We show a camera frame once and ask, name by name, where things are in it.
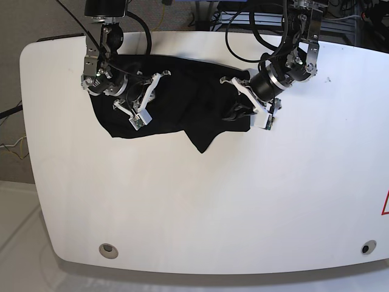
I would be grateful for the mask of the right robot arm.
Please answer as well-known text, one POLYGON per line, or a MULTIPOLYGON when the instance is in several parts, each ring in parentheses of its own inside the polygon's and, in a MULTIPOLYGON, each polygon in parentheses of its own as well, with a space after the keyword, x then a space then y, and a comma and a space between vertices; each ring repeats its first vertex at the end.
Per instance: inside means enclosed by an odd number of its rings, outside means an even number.
POLYGON ((152 46, 148 26, 128 11, 128 4, 128 1, 86 1, 84 15, 92 18, 94 28, 87 32, 81 85, 92 96, 103 94, 113 97, 113 108, 135 119, 146 114, 146 106, 155 98, 155 88, 160 79, 171 75, 171 72, 165 70, 144 76, 137 63, 127 68, 119 64, 118 50, 124 40, 120 18, 128 16, 143 27, 147 55, 152 46))

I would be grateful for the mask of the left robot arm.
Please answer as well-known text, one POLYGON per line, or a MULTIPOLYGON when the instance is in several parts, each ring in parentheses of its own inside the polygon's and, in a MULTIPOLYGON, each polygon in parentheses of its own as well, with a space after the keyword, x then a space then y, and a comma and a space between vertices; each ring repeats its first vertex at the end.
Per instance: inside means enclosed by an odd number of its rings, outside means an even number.
POLYGON ((271 45, 260 35, 255 22, 255 10, 270 6, 271 2, 250 1, 243 11, 249 14, 250 29, 262 46, 272 51, 263 53, 259 60, 258 73, 250 80, 227 79, 220 82, 234 85, 239 94, 245 95, 250 105, 237 101, 225 117, 236 120, 251 114, 266 113, 273 117, 281 109, 278 95, 295 82, 306 82, 317 73, 319 36, 323 8, 328 1, 283 1, 281 28, 283 34, 278 46, 271 45))

